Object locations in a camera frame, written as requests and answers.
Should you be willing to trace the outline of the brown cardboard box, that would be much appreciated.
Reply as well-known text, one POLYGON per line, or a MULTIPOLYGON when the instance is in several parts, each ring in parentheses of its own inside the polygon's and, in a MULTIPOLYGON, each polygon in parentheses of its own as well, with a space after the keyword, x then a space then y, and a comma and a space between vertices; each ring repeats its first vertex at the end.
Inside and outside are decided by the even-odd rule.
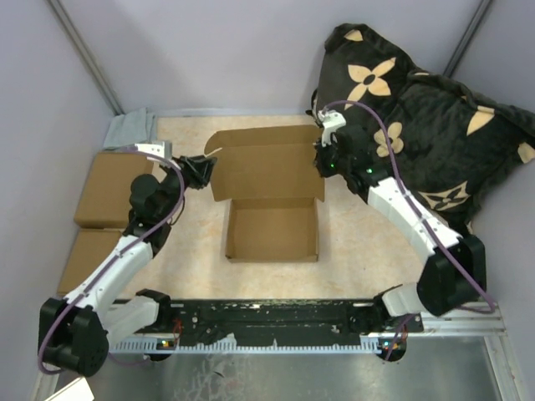
POLYGON ((229 201, 225 257, 230 262, 316 262, 317 204, 324 179, 314 166, 314 125, 220 130, 206 142, 217 162, 216 202, 229 201))

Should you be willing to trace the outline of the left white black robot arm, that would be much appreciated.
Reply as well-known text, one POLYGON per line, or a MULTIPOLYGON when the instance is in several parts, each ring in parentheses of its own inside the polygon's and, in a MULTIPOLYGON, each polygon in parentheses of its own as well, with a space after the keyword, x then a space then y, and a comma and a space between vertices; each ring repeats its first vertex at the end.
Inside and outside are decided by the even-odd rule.
POLYGON ((93 376, 117 343, 146 327, 165 331, 173 322, 171 300, 161 292, 142 290, 118 308, 111 306, 161 251, 173 215, 185 204, 186 190, 205 188, 217 160, 204 155, 146 157, 159 163, 165 178, 157 180, 151 174, 134 178, 129 222, 115 248, 74 290, 61 299, 49 298, 40 308, 37 365, 41 373, 68 370, 93 376))

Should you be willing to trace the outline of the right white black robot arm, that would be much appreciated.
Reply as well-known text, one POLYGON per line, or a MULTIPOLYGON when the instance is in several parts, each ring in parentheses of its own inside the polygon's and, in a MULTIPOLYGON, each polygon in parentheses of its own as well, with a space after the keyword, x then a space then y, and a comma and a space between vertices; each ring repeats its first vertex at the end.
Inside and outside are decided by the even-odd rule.
POLYGON ((379 293, 359 313, 363 332, 390 331, 403 317, 423 312, 441 317, 484 296, 486 252, 476 236, 439 221, 396 179, 391 165, 376 164, 340 128, 324 128, 314 148, 319 174, 342 176, 352 194, 398 229, 423 265, 417 282, 379 293))

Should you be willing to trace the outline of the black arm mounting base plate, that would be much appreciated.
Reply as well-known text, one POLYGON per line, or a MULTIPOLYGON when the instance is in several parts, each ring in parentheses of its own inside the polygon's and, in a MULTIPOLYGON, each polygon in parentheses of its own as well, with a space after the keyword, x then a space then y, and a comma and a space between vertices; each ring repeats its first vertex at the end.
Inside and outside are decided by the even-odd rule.
POLYGON ((137 332, 175 334, 183 346, 212 345, 229 335, 239 346, 346 346, 400 324, 423 331, 404 315, 390 316, 377 298, 172 300, 163 317, 137 332))

